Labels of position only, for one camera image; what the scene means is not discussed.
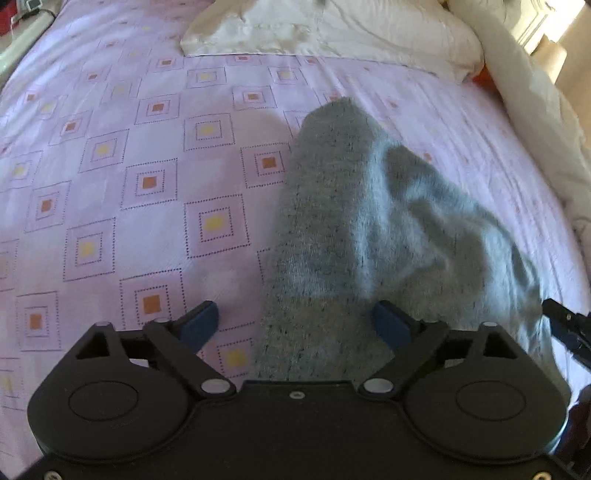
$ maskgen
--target dark red object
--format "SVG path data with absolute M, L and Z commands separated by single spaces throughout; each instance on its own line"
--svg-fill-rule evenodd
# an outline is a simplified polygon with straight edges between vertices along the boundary
M 0 0 L 0 35 L 10 32 L 10 19 L 16 14 L 17 0 Z

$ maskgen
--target white pillow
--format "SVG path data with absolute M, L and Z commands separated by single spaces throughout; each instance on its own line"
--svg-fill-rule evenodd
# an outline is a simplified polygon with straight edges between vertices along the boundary
M 577 116 L 548 75 L 496 18 L 473 0 L 448 3 L 478 35 L 515 132 L 561 200 L 591 276 L 590 155 Z
M 482 66 L 472 30 L 434 0 L 216 0 L 185 55 L 267 53 L 405 64 L 461 82 Z

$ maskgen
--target gray cloth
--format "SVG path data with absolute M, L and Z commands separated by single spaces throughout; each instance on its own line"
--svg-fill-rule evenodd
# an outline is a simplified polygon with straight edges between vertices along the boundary
M 499 323 L 570 398 L 532 263 L 350 99 L 306 118 L 286 184 L 255 378 L 363 381 L 392 359 L 369 317 L 384 299 L 453 328 Z

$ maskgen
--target screw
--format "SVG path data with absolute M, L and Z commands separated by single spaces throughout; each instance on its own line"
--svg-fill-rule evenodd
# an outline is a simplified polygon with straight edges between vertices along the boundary
M 534 475 L 532 480 L 552 480 L 552 475 L 548 472 L 538 472 Z
M 48 472 L 45 472 L 45 475 L 43 475 L 43 480 L 62 480 L 62 478 L 59 473 L 49 470 Z
M 388 393 L 394 389 L 394 384 L 385 378 L 370 378 L 365 381 L 363 387 L 369 393 Z
M 230 382 L 223 378 L 210 378 L 201 384 L 201 390 L 210 394 L 222 394 L 230 390 Z

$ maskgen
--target patterned bed sheet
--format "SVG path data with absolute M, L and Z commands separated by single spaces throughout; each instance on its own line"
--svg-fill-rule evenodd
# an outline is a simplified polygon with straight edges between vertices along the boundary
M 502 106 L 403 66 L 316 57 L 184 58 L 208 2 L 69 0 L 0 96 L 0 469 L 39 455 L 25 408 L 94 322 L 137 329 L 203 300 L 199 355 L 237 384 L 261 317 L 277 201 L 303 118 L 354 97 L 493 211 L 543 296 L 591 309 L 580 251 Z M 589 375 L 560 345 L 574 390 Z

